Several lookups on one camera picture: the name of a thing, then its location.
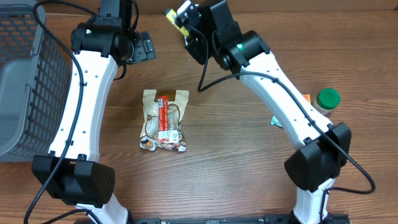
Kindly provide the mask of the yellow highlighter pen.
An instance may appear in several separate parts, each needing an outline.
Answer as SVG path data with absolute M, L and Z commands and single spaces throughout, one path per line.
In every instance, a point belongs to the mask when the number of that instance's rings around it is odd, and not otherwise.
M 184 37 L 189 37 L 189 31 L 183 26 L 183 25 L 178 25 L 177 24 L 177 13 L 171 9 L 168 8 L 165 11 L 165 18 L 184 36 Z

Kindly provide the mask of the beige brown snack pouch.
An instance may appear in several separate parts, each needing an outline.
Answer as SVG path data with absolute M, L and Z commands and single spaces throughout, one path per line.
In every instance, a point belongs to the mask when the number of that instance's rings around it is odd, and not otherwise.
M 158 97 L 168 96 L 169 105 L 172 103 L 177 105 L 180 112 L 180 119 L 178 124 L 178 143 L 166 143 L 158 140 L 159 132 L 159 107 Z M 184 116 L 189 99 L 189 91 L 187 90 L 144 90 L 143 102 L 143 115 L 144 124 L 142 127 L 139 145 L 143 149 L 150 151 L 159 148 L 168 149 L 170 151 L 184 152 L 187 149 L 187 142 L 182 133 L 181 122 Z

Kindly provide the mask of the teal orange snack pack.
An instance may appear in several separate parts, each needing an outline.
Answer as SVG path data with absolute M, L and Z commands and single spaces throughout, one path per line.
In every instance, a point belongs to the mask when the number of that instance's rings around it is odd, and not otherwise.
M 272 117 L 272 119 L 270 121 L 270 125 L 283 128 L 283 126 L 281 125 L 281 123 L 279 122 L 279 120 L 275 116 Z

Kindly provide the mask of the small orange snack box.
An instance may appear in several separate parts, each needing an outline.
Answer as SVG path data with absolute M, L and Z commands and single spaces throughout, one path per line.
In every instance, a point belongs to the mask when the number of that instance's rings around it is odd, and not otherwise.
M 303 97 L 306 99 L 306 101 L 307 101 L 308 103 L 311 103 L 310 95 L 303 95 Z

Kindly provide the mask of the green lidded beige jar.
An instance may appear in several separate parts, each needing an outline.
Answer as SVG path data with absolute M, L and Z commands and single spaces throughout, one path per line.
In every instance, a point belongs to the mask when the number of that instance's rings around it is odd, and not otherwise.
M 323 116 L 331 113 L 341 101 L 340 94 L 333 88 L 325 88 L 318 93 L 312 106 Z

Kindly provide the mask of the red stick snack packet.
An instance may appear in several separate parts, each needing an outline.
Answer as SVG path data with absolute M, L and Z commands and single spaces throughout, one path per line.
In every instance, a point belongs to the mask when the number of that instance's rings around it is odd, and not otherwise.
M 168 96 L 160 96 L 157 101 L 159 107 L 158 140 L 166 143 L 178 143 L 179 108 L 173 103 L 169 105 Z

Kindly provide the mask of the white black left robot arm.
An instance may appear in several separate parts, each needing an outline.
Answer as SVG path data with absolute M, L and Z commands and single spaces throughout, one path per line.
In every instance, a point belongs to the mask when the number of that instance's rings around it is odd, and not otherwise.
M 72 60 L 71 82 L 59 129 L 32 172 L 41 192 L 85 213 L 91 223 L 132 223 L 114 195 L 114 169 L 100 164 L 99 138 L 111 84 L 124 77 L 119 68 L 152 60 L 148 32 L 138 32 L 135 1 L 102 1 L 98 12 L 71 34 L 65 51 Z

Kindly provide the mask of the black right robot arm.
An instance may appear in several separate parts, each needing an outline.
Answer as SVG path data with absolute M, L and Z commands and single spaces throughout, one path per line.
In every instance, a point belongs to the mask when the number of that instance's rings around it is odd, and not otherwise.
M 241 31 L 226 1 L 185 1 L 165 16 L 183 34 L 186 50 L 199 64 L 214 58 L 265 103 L 295 149 L 284 164 L 297 188 L 295 206 L 288 215 L 265 216 L 265 222 L 348 223 L 347 215 L 326 209 L 326 189 L 346 164 L 351 141 L 347 125 L 334 125 L 305 99 L 261 36 Z

